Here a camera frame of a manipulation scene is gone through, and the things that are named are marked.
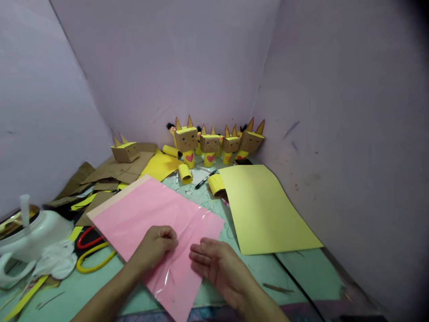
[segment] yellow scissor handle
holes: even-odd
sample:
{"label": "yellow scissor handle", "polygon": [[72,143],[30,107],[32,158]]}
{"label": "yellow scissor handle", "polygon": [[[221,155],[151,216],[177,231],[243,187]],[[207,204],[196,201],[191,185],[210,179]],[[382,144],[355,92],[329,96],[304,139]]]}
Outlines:
{"label": "yellow scissor handle", "polygon": [[77,271],[79,273],[82,273],[82,274],[89,274],[89,273],[98,271],[100,268],[102,268],[104,265],[106,265],[108,262],[110,262],[110,260],[113,258],[113,256],[116,255],[116,251],[115,250],[100,265],[97,265],[97,266],[91,267],[91,268],[84,268],[84,267],[82,267],[82,262],[85,260],[86,256],[88,256],[89,254],[92,254],[93,252],[96,252],[97,250],[99,250],[101,248],[105,248],[105,247],[107,247],[109,245],[110,244],[108,242],[102,243],[102,244],[100,244],[98,246],[95,246],[94,248],[91,248],[85,254],[83,254],[82,256],[80,256],[79,259],[77,260],[77,263],[76,263],[76,269],[77,269]]}

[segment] lavender wall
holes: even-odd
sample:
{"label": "lavender wall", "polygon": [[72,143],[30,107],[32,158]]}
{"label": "lavender wall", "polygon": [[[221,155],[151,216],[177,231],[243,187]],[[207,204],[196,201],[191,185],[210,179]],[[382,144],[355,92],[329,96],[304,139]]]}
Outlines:
{"label": "lavender wall", "polygon": [[409,10],[285,1],[254,113],[267,119],[261,161],[351,276],[402,321],[425,300],[429,268],[428,46]]}
{"label": "lavender wall", "polygon": [[280,0],[52,0],[107,124],[172,144],[165,124],[250,119]]}
{"label": "lavender wall", "polygon": [[1,218],[21,194],[52,200],[111,137],[49,1],[0,1],[0,71]]}

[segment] hand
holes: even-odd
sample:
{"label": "hand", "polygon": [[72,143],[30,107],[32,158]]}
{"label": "hand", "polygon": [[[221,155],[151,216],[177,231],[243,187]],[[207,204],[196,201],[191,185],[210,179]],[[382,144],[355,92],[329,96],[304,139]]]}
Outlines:
{"label": "hand", "polygon": [[239,312],[246,310],[248,295],[260,289],[246,264],[225,242],[202,238],[199,245],[191,246],[189,258],[192,269],[207,278]]}
{"label": "hand", "polygon": [[164,254],[177,247],[177,234],[170,226],[152,226],[126,265],[144,273],[154,268]]}

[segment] clear plastic sheet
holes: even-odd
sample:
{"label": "clear plastic sheet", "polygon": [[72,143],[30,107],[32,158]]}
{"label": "clear plastic sheet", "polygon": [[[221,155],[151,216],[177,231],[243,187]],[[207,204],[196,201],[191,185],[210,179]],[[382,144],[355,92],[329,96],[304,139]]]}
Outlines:
{"label": "clear plastic sheet", "polygon": [[145,277],[144,283],[176,322],[184,322],[202,281],[191,269],[190,245],[202,237],[217,239],[224,220],[151,177],[133,185],[138,186],[112,197],[115,199],[108,208],[92,221],[125,261],[151,226],[169,225],[176,231],[178,247]]}

